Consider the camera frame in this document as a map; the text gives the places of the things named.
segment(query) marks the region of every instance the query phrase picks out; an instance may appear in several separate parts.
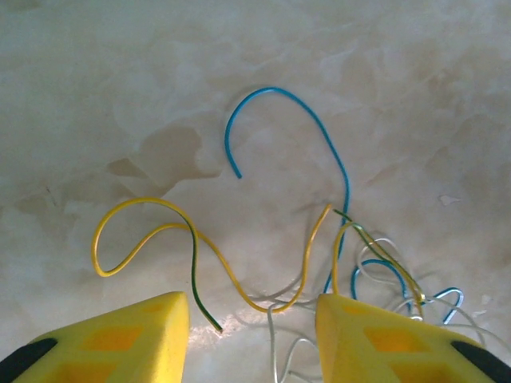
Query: marble surface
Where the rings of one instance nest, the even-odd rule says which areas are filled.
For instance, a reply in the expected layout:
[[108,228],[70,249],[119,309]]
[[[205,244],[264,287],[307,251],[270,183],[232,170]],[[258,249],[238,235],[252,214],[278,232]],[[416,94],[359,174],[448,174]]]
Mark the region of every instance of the marble surface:
[[[160,235],[112,278],[95,275],[93,230],[134,196],[185,209],[248,290],[294,279],[315,217],[326,202],[342,206],[344,186],[318,129],[276,95],[237,121],[245,177],[235,177],[225,122],[261,85],[321,116],[352,180],[351,214],[398,244],[425,290],[461,287],[469,314],[511,342],[510,39],[504,0],[0,2],[0,358],[56,327],[191,292],[186,233]],[[122,213],[102,264],[176,219]],[[338,226],[331,215],[319,232],[308,294],[326,278]],[[357,246],[350,235],[344,294]],[[217,336],[191,304],[184,382],[272,381],[265,316],[204,246],[199,278],[227,330]],[[382,301],[380,286],[361,284],[364,300]],[[276,321],[279,356],[294,336],[285,329],[314,333],[299,310]],[[317,363],[304,348],[294,365]]]

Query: blue wire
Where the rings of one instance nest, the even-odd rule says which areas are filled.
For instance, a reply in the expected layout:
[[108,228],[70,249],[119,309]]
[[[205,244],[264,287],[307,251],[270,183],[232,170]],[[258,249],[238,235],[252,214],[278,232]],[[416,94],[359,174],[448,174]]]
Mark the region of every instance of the blue wire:
[[[465,295],[463,294],[463,291],[461,291],[457,287],[449,287],[448,289],[442,290],[439,293],[435,294],[434,297],[435,298],[443,298],[450,293],[458,294],[458,299],[456,299],[456,303],[454,303],[454,305],[456,307],[460,307],[461,304],[463,303],[463,299],[465,298]],[[451,309],[443,319],[444,325],[448,324],[455,314],[456,314],[456,310]]]
[[[396,269],[394,266],[392,266],[392,263],[390,263],[389,261],[383,261],[381,259],[367,259],[362,262],[362,266],[371,265],[371,264],[382,265],[382,266],[385,266],[390,271],[392,271],[394,273],[394,275],[396,276],[396,278],[398,279],[399,284],[401,285],[402,296],[404,298],[407,298],[405,280],[401,276],[401,274],[399,274],[398,269]],[[359,274],[360,274],[360,268],[357,266],[355,269],[353,269],[353,273],[351,273],[351,282],[350,282],[351,297],[355,300],[358,300],[356,283],[357,283],[357,278],[358,278]]]
[[[404,299],[408,298],[408,290],[406,289],[405,280],[401,276],[399,271],[390,262],[383,261],[381,259],[367,259],[367,260],[362,262],[362,266],[370,265],[370,264],[376,264],[376,265],[385,266],[387,269],[392,271],[394,273],[394,275],[396,276],[396,278],[398,279],[399,284],[401,285],[401,292],[402,292],[403,298]],[[355,299],[355,300],[358,300],[358,297],[357,297],[357,285],[356,285],[356,283],[357,283],[357,278],[358,278],[359,274],[360,274],[360,268],[359,267],[356,267],[355,269],[353,269],[353,272],[351,273],[351,281],[350,281],[351,297],[353,299]],[[456,293],[458,295],[458,298],[456,299],[456,302],[454,303],[454,305],[456,307],[460,307],[461,304],[463,303],[463,299],[465,298],[465,295],[463,294],[463,291],[461,291],[457,287],[449,287],[447,289],[444,289],[444,290],[436,293],[434,295],[434,297],[435,298],[443,298],[446,295],[451,294],[451,293]],[[428,300],[427,302],[423,302],[422,305],[424,306],[425,304],[432,303],[432,302],[434,302],[434,301]],[[456,314],[456,310],[455,309],[449,310],[447,315],[442,320],[444,325],[448,324],[455,314]]]
[[[328,147],[331,150],[332,155],[335,158],[335,162],[339,166],[339,169],[341,171],[341,174],[343,175],[344,184],[345,186],[345,193],[344,193],[344,205],[343,205],[343,213],[348,212],[348,207],[350,206],[350,193],[351,193],[351,186],[350,186],[350,179],[348,178],[348,174],[346,171],[346,168],[344,167],[343,162],[341,161],[341,157],[337,153],[337,149],[335,149],[335,146],[328,135],[327,129],[325,128],[325,125],[323,122],[319,119],[319,117],[314,113],[314,111],[307,105],[305,102],[303,102],[301,99],[299,99],[297,96],[295,96],[293,93],[287,91],[286,89],[278,88],[276,86],[268,86],[266,88],[257,89],[256,91],[250,93],[248,96],[246,96],[234,109],[234,112],[232,112],[231,118],[229,118],[229,121],[227,122],[227,126],[225,128],[225,136],[224,136],[224,145],[225,145],[225,153],[227,154],[227,158],[229,160],[229,163],[231,164],[232,170],[236,174],[236,176],[240,179],[243,177],[243,175],[240,172],[240,169],[238,168],[238,165],[236,165],[236,162],[234,161],[234,157],[231,153],[231,146],[229,144],[229,137],[231,135],[231,129],[234,125],[235,119],[238,117],[238,114],[240,114],[241,109],[253,98],[264,94],[264,93],[278,93],[281,94],[290,100],[294,101],[296,104],[300,105],[305,112],[311,116],[312,120],[318,125],[318,128],[321,130],[321,133],[323,134],[323,137],[325,137],[325,141],[328,144]],[[346,219],[343,218],[341,220],[341,226],[343,226],[346,223]],[[343,245],[344,245],[344,235],[341,238],[341,243],[339,244],[339,251],[337,253],[337,258],[341,258],[341,253],[343,252]],[[327,283],[325,284],[325,287],[323,289],[323,293],[326,293],[328,288],[330,287],[332,280],[332,273],[328,275]]]

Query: white wire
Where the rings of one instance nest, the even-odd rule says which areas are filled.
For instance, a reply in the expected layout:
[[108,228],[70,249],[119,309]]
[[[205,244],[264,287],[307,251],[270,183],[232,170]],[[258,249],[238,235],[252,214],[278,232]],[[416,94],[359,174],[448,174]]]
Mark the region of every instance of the white wire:
[[286,294],[287,292],[293,290],[298,284],[299,282],[302,280],[302,275],[298,275],[295,280],[293,280],[289,286],[287,287],[284,287],[282,290],[280,291],[277,291],[276,293],[273,293],[271,295],[265,295],[265,296],[259,296],[259,297],[252,297],[250,296],[249,298],[253,301],[253,302],[266,302],[266,301],[271,301],[272,299],[276,299],[278,297],[281,297],[282,295]]
[[[297,290],[291,290],[291,293],[294,295],[296,294],[296,291]],[[273,303],[279,303],[281,305],[285,305],[287,303],[287,301],[284,301],[283,299],[278,299],[278,298],[271,298],[271,299],[268,299],[269,302],[273,302]],[[301,307],[305,310],[312,310],[312,311],[315,311],[314,308],[312,307],[309,307],[310,305],[315,305],[316,302],[318,301],[318,298],[313,298],[313,299],[309,299],[308,301],[298,301],[298,302],[295,302],[295,304],[293,306],[298,306],[298,307]]]
[[[456,310],[459,314],[461,314],[470,323],[470,325],[467,325],[467,326],[469,326],[470,328],[472,328],[474,331],[477,332],[477,337],[479,338],[479,343],[481,343],[483,348],[486,348],[486,340],[485,340],[485,337],[483,337],[482,333],[484,333],[488,330],[482,329],[480,326],[478,326],[477,323],[472,319],[472,317],[470,317],[470,315],[468,315],[464,310],[462,310],[460,307],[457,307],[457,306],[453,305],[452,303],[444,301],[443,299],[440,299],[440,298],[426,297],[426,299],[429,301],[442,303],[442,304],[448,306],[449,308],[451,308],[452,310]],[[405,299],[403,302],[399,303],[393,309],[393,311],[399,312],[401,308],[403,308],[407,303],[411,302],[412,300],[413,300],[412,298]],[[437,324],[437,326],[446,326],[446,325],[444,325],[444,323],[439,323],[439,324]]]
[[[392,239],[389,239],[387,237],[381,237],[381,238],[376,238],[374,239],[374,242],[370,242],[370,245],[373,245],[374,243],[378,243],[378,242],[386,242],[388,243],[394,250],[394,252],[396,254],[399,254],[398,253],[398,249],[396,247],[396,244],[394,243],[394,241],[392,241]],[[362,265],[362,262],[364,261],[364,256],[366,254],[369,254],[370,252],[370,248],[366,245],[363,247],[363,249],[355,256],[355,262],[357,264],[357,267],[360,269],[360,272],[362,273],[362,275],[374,282],[377,282],[377,283],[385,283],[386,285],[396,285],[396,284],[399,284],[399,282],[396,281],[395,278],[392,278],[392,279],[387,279],[387,278],[376,278],[374,276],[372,276],[371,274],[369,274],[367,271],[366,271],[366,267]]]
[[487,330],[487,329],[483,329],[482,327],[480,326],[477,326],[477,328],[474,328],[472,325],[466,325],[466,324],[447,324],[447,325],[444,325],[443,323],[439,325],[440,327],[453,327],[453,328],[458,328],[458,329],[471,329],[473,331],[477,331],[477,332],[482,332],[486,335],[489,335],[490,337],[492,337],[493,339],[495,339],[499,345],[501,345],[502,347],[505,348],[505,350],[509,353],[509,355],[511,355],[511,347],[506,343],[504,342],[504,340],[500,337],[498,337],[496,334],[492,333],[491,331]]
[[299,343],[305,342],[309,345],[312,345],[316,350],[318,346],[314,341],[307,337],[299,337],[296,338],[289,348],[287,352],[286,361],[284,363],[284,367],[279,377],[279,371],[277,369],[277,354],[275,350],[275,327],[273,325],[273,317],[272,311],[278,306],[278,303],[273,303],[270,307],[268,307],[267,318],[268,318],[268,329],[270,330],[270,346],[271,346],[271,371],[273,372],[273,381],[275,383],[283,383],[287,377],[287,375],[293,375],[302,381],[307,383],[312,383],[313,381],[321,380],[322,377],[311,377],[302,373],[297,373],[295,371],[290,371],[291,368],[291,359],[293,358],[293,354],[295,353],[296,347]]

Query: green and yellow wire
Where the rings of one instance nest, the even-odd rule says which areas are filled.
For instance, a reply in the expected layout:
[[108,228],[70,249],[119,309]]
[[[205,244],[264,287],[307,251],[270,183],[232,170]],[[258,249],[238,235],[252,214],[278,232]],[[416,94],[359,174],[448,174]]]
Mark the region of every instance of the green and yellow wire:
[[[175,211],[177,214],[181,216],[181,218],[184,220],[185,223],[166,223],[163,225],[160,225],[159,227],[153,229],[150,231],[128,254],[126,258],[124,258],[117,266],[115,266],[111,270],[103,270],[100,266],[98,257],[97,257],[97,248],[99,245],[99,238],[101,237],[101,233],[103,232],[103,229],[105,228],[105,225],[107,222],[119,211],[135,205],[139,203],[155,203],[164,207],[169,208],[172,211]],[[307,245],[305,246],[305,250],[303,252],[303,261],[302,261],[302,276],[301,281],[298,290],[293,295],[291,300],[287,302],[285,305],[272,310],[273,313],[280,313],[285,310],[287,310],[289,307],[291,307],[295,302],[299,299],[299,296],[303,292],[303,288],[305,287],[305,284],[307,282],[307,273],[309,268],[309,259],[311,255],[311,248],[312,243],[314,242],[315,236],[318,232],[319,227],[327,217],[328,212],[331,209],[331,204],[328,204],[322,211],[321,215],[318,217],[315,225],[313,226],[311,233],[309,234],[309,238],[307,240]],[[339,294],[339,287],[337,284],[337,254],[341,242],[341,238],[343,237],[344,232],[349,228],[353,227],[357,233],[360,235],[364,243],[378,256],[380,259],[386,260],[390,262],[396,269],[399,270],[399,272],[402,273],[403,278],[406,280],[406,282],[410,285],[410,289],[412,290],[414,294],[414,300],[417,304],[417,308],[419,310],[420,315],[422,315],[422,305],[421,302],[424,301],[425,297],[422,293],[421,288],[419,285],[415,282],[415,280],[410,276],[410,274],[405,270],[404,267],[402,267],[398,261],[396,261],[390,254],[388,254],[385,249],[383,249],[374,239],[357,223],[355,223],[350,217],[343,214],[340,211],[335,210],[335,212],[341,214],[346,218],[347,223],[344,224],[340,229],[339,233],[335,237],[335,244],[334,244],[334,250],[332,253],[332,286],[334,290],[334,294]],[[192,292],[193,297],[195,299],[195,302],[197,306],[199,307],[202,314],[207,318],[207,320],[215,327],[216,330],[222,332],[222,327],[218,323],[217,320],[214,319],[214,317],[208,312],[208,310],[204,307],[204,304],[200,300],[199,292],[197,290],[197,281],[196,281],[196,269],[197,269],[197,262],[198,262],[198,253],[199,253],[199,239],[202,239],[215,253],[216,257],[220,260],[222,263],[222,266],[224,267],[225,271],[227,272],[228,277],[231,279],[232,284],[240,294],[241,298],[253,309],[262,312],[267,313],[268,308],[259,306],[254,301],[251,300],[251,298],[245,293],[243,290],[243,287],[240,285],[240,282],[234,275],[232,268],[229,266],[228,261],[225,259],[225,257],[220,252],[220,249],[213,243],[213,241],[210,240],[205,234],[198,231],[193,224],[190,217],[180,208],[178,208],[173,203],[170,203],[168,201],[165,201],[164,199],[159,198],[153,198],[153,197],[142,197],[142,198],[135,198],[130,199],[128,201],[125,201],[123,203],[118,204],[116,207],[114,207],[112,210],[110,210],[106,215],[103,217],[103,219],[100,221],[100,223],[97,226],[97,229],[93,236],[93,241],[91,245],[91,259],[92,264],[94,267],[94,270],[101,276],[101,277],[109,277],[112,276],[119,271],[121,271],[126,265],[128,265],[129,262],[137,255],[137,253],[140,251],[140,249],[149,241],[154,235],[158,234],[159,232],[167,229],[181,229],[190,231],[192,233]]]

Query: wire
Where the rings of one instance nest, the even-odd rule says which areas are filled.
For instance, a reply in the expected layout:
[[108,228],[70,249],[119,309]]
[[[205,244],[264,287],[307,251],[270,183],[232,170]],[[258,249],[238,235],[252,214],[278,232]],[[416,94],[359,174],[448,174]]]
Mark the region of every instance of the wire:
[[110,210],[106,215],[102,218],[100,223],[97,225],[97,229],[93,236],[93,241],[91,245],[91,259],[94,266],[94,270],[101,276],[101,277],[109,277],[111,275],[114,275],[121,271],[132,259],[135,255],[137,255],[138,251],[144,246],[144,244],[150,240],[154,235],[159,233],[160,231],[170,228],[169,225],[162,225],[160,227],[157,227],[150,233],[148,233],[134,248],[131,250],[131,252],[128,254],[124,260],[121,261],[116,267],[114,267],[112,270],[103,270],[99,264],[99,261],[97,259],[97,246],[99,244],[99,238],[101,236],[101,233],[103,232],[103,229],[105,228],[105,225],[107,222],[119,211],[122,209],[135,205],[138,203],[155,203],[161,206],[165,206],[173,211],[175,211],[177,214],[181,216],[181,218],[186,222],[187,228],[192,233],[192,244],[193,244],[193,250],[192,250],[192,292],[193,297],[195,299],[196,304],[198,305],[200,311],[202,314],[207,318],[207,320],[215,327],[216,330],[222,332],[222,326],[218,324],[218,322],[214,319],[213,316],[210,315],[208,310],[204,307],[202,304],[202,301],[200,300],[199,293],[197,291],[197,285],[196,285],[196,268],[197,268],[197,257],[198,257],[198,251],[199,251],[199,239],[198,239],[198,233],[193,225],[192,220],[188,215],[179,209],[176,205],[173,203],[167,202],[163,199],[159,198],[153,198],[153,197],[142,197],[142,198],[135,198],[130,199],[128,201],[125,201],[123,203],[118,204],[116,207],[114,207],[112,210]]
[[[294,101],[296,104],[298,104],[307,114],[312,118],[312,120],[318,125],[319,130],[321,130],[321,133],[323,134],[323,137],[325,138],[325,141],[327,142],[328,148],[330,149],[332,155],[335,158],[335,162],[339,166],[339,170],[343,176],[344,184],[345,184],[345,192],[344,192],[344,204],[343,204],[343,212],[347,213],[349,206],[350,206],[350,195],[351,195],[351,185],[350,185],[350,179],[348,177],[347,170],[344,166],[344,163],[341,160],[341,157],[339,153],[337,152],[337,149],[334,146],[334,143],[332,142],[332,139],[330,138],[330,135],[328,134],[327,128],[321,121],[321,119],[318,117],[318,115],[312,110],[312,108],[307,105],[304,101],[302,101],[299,97],[297,97],[295,94],[289,92],[286,89],[282,89],[276,86],[268,86],[265,88],[257,89],[254,92],[248,94],[234,109],[234,112],[232,112],[231,117],[229,118],[227,122],[227,126],[225,127],[225,136],[224,136],[224,147],[225,147],[225,154],[227,155],[229,164],[232,167],[232,170],[236,174],[236,176],[241,179],[243,175],[241,174],[240,169],[238,168],[238,165],[236,164],[236,161],[234,160],[234,156],[232,155],[231,151],[231,145],[230,145],[230,136],[231,136],[231,130],[232,126],[234,125],[234,122],[238,115],[241,112],[241,109],[252,99],[256,98],[257,96],[260,96],[265,93],[278,93],[282,96],[287,97],[288,99]],[[341,219],[341,226],[343,226],[346,223],[346,219]],[[343,252],[343,245],[344,245],[344,236],[341,238],[339,251],[337,253],[337,257],[340,258],[341,254]],[[331,278],[332,274],[328,275],[327,282],[325,283],[325,287],[323,289],[323,293],[326,293],[328,290],[329,285],[331,284]]]
[[[406,283],[409,285],[412,295],[414,296],[414,302],[415,307],[417,309],[418,315],[420,317],[424,317],[424,313],[422,311],[422,303],[425,300],[425,295],[422,292],[421,287],[417,284],[417,282],[412,278],[410,273],[403,267],[401,264],[392,256],[390,255],[383,247],[380,246],[378,242],[358,223],[354,222],[353,219],[351,219],[347,214],[334,209],[334,212],[340,214],[342,217],[344,217],[348,222],[340,228],[339,233],[337,234],[337,237],[335,238],[335,244],[334,244],[334,251],[339,248],[340,244],[340,238],[344,234],[344,231],[348,227],[353,227],[355,231],[357,231],[360,238],[362,238],[362,241],[366,244],[366,246],[382,261],[388,261],[394,266],[396,269],[398,269],[399,273],[403,276],[403,278],[406,280]],[[335,294],[339,294],[339,288],[337,286],[337,259],[335,257],[332,257],[332,287],[334,289]]]
[[[381,265],[381,266],[385,266],[387,269],[392,271],[394,273],[394,275],[396,276],[396,278],[398,280],[398,283],[399,283],[399,285],[401,287],[401,292],[402,292],[403,298],[404,299],[408,298],[408,292],[407,292],[407,289],[406,289],[405,281],[404,281],[403,277],[399,274],[398,270],[394,266],[392,266],[391,263],[389,263],[388,261],[382,261],[381,259],[367,259],[367,260],[361,262],[359,264],[359,266],[356,266],[355,269],[353,269],[353,272],[351,273],[350,291],[351,291],[351,297],[353,299],[358,300],[357,291],[356,291],[357,290],[356,289],[356,282],[357,282],[358,275],[360,273],[364,274],[364,276],[367,276],[367,277],[369,277],[370,279],[372,279],[372,280],[374,280],[376,282],[395,284],[394,282],[392,282],[390,280],[387,280],[387,279],[375,278],[372,275],[370,275],[367,271],[364,271],[364,266],[365,265],[370,265],[370,264],[378,264],[378,265]],[[447,289],[444,289],[444,290],[436,293],[434,295],[434,297],[435,298],[443,298],[446,295],[449,295],[449,294],[452,294],[452,293],[455,293],[458,296],[456,298],[456,302],[454,303],[454,305],[456,307],[460,307],[462,305],[462,303],[463,303],[465,295],[463,294],[463,291],[461,291],[457,287],[449,287]],[[431,302],[432,302],[431,300],[429,300],[429,301],[426,300],[426,301],[422,302],[421,305],[425,306],[426,304],[431,303]],[[445,325],[448,324],[455,314],[456,314],[456,310],[451,309],[446,314],[446,316],[442,319],[442,322]]]
[[[390,262],[382,261],[381,259],[367,259],[362,262],[361,266],[364,267],[365,265],[372,265],[372,264],[384,266],[387,269],[389,269],[390,271],[392,271],[394,273],[394,275],[396,276],[396,278],[398,279],[399,284],[401,285],[402,296],[404,298],[407,298],[405,280],[399,274],[399,271],[397,271],[396,268],[394,266],[392,266],[392,264]],[[353,269],[353,272],[351,273],[350,291],[351,291],[351,297],[355,300],[358,300],[356,283],[357,283],[357,277],[360,274],[360,271],[361,271],[360,267],[355,267],[355,269]]]
[[[448,307],[451,308],[451,310],[456,310],[459,314],[462,315],[463,318],[465,318],[469,324],[470,324],[470,327],[472,327],[474,329],[474,331],[477,332],[477,336],[479,337],[479,342],[481,343],[481,345],[483,346],[483,348],[486,348],[486,342],[485,342],[485,337],[482,336],[482,333],[481,331],[479,331],[480,327],[477,325],[477,323],[472,319],[472,317],[470,317],[470,315],[468,315],[464,310],[462,310],[460,307],[456,307],[455,305],[453,305],[452,303],[450,302],[447,302],[443,299],[440,299],[440,298],[436,298],[436,297],[427,297],[426,296],[426,299],[428,301],[434,301],[434,302],[439,302],[443,305],[446,305]],[[399,303],[392,311],[394,312],[399,312],[401,308],[403,308],[408,302],[410,301],[410,299],[405,299],[403,302]],[[438,324],[437,326],[446,326],[444,323],[441,323],[441,324]]]
[[[376,238],[374,241],[375,242],[386,242],[394,249],[394,252],[396,254],[398,253],[398,251],[396,249],[396,245],[391,239],[388,239],[387,237],[382,237],[382,238]],[[368,246],[364,246],[363,249],[355,256],[355,263],[358,266],[358,268],[360,269],[360,272],[366,278],[369,278],[371,281],[374,281],[377,283],[385,283],[388,285],[395,285],[396,282],[393,279],[376,278],[366,271],[366,268],[362,265],[362,258],[368,251],[370,251],[370,248]]]
[[511,347],[509,347],[509,345],[506,342],[504,342],[504,340],[502,338],[498,337],[496,334],[492,333],[491,331],[489,331],[487,329],[483,329],[480,326],[477,326],[476,328],[474,328],[472,325],[457,324],[457,323],[456,324],[454,324],[454,323],[447,324],[447,325],[440,324],[439,326],[440,327],[449,327],[449,328],[454,328],[454,329],[470,329],[470,330],[474,330],[477,332],[482,332],[483,334],[489,335],[490,337],[495,339],[499,343],[499,345],[504,347],[505,350],[511,355]]
[[[296,290],[289,290],[289,291],[292,292],[293,294],[295,294],[295,292],[296,292]],[[267,302],[278,303],[280,305],[284,305],[287,303],[287,301],[284,301],[283,299],[274,298],[274,297],[267,297],[264,300]],[[315,311],[314,307],[311,307],[311,305],[315,305],[317,301],[318,301],[317,297],[313,298],[313,299],[309,299],[308,301],[296,301],[293,304],[293,306],[299,306],[300,308],[302,308],[304,310]]]
[[[97,257],[97,248],[99,244],[99,238],[101,237],[101,233],[107,224],[107,222],[119,211],[122,209],[137,204],[137,203],[156,203],[160,204],[162,206],[168,207],[171,210],[174,210],[177,212],[186,222],[186,224],[182,223],[166,223],[164,225],[161,225],[157,227],[156,229],[149,232],[128,254],[128,256],[121,262],[119,265],[114,267],[112,270],[103,270],[99,264],[98,257]],[[299,285],[298,290],[295,292],[294,296],[291,298],[291,300],[287,303],[285,303],[283,306],[279,307],[278,309],[275,309],[275,313],[280,313],[282,311],[287,310],[289,307],[291,307],[295,302],[297,302],[299,296],[303,292],[303,288],[305,287],[306,281],[307,281],[307,273],[308,273],[308,267],[309,267],[309,258],[311,255],[311,248],[312,243],[314,242],[315,236],[318,232],[319,227],[325,220],[329,210],[331,209],[331,205],[328,204],[321,213],[320,217],[318,218],[317,222],[315,223],[314,227],[312,228],[312,231],[309,235],[309,239],[307,241],[307,245],[305,247],[305,250],[303,252],[303,262],[302,262],[302,274],[301,274],[301,282]],[[184,211],[179,209],[174,204],[167,202],[163,199],[158,198],[150,198],[150,197],[143,197],[143,198],[136,198],[136,199],[130,199],[128,201],[125,201],[124,203],[120,203],[116,207],[114,207],[112,210],[110,210],[105,217],[100,221],[98,224],[98,227],[96,229],[96,232],[93,236],[92,246],[91,246],[91,259],[94,266],[94,270],[102,277],[109,277],[111,275],[114,275],[121,271],[132,259],[137,255],[138,251],[149,241],[154,235],[159,233],[160,231],[166,230],[166,229],[172,229],[172,228],[178,228],[183,230],[188,230],[192,232],[192,239],[193,239],[193,253],[192,253],[192,291],[193,291],[193,297],[200,308],[200,311],[202,314],[211,322],[211,324],[218,330],[222,331],[222,327],[218,324],[218,322],[210,315],[210,313],[205,309],[204,305],[202,304],[199,293],[196,288],[196,265],[197,265],[197,259],[198,259],[198,248],[199,243],[198,239],[202,239],[215,253],[216,257],[220,260],[222,263],[222,266],[224,267],[225,271],[228,274],[228,277],[231,279],[232,284],[240,294],[241,298],[253,309],[258,310],[262,313],[267,313],[267,308],[257,305],[251,297],[249,297],[245,291],[243,290],[243,287],[241,287],[240,282],[237,280],[236,276],[234,275],[232,268],[229,266],[227,260],[220,252],[220,249],[211,241],[206,235],[198,231],[195,226],[193,225],[190,218],[186,215]]]
[[279,376],[279,371],[277,369],[277,353],[275,350],[275,326],[273,324],[273,317],[272,313],[275,313],[274,307],[276,307],[278,303],[272,304],[270,307],[268,307],[267,310],[267,319],[268,319],[268,329],[270,331],[270,347],[271,347],[271,371],[273,372],[273,381],[275,383],[283,383],[286,379],[287,375],[294,375],[295,377],[298,377],[302,381],[306,381],[308,383],[312,383],[313,381],[320,380],[321,377],[310,377],[302,373],[297,373],[295,371],[290,371],[291,368],[291,359],[293,358],[293,354],[295,353],[296,347],[299,343],[304,342],[309,345],[312,345],[316,350],[318,349],[318,346],[316,345],[316,342],[312,341],[310,338],[307,337],[299,337],[296,338],[292,343],[291,347],[287,351],[286,361],[284,362],[284,367],[282,369],[282,372]]

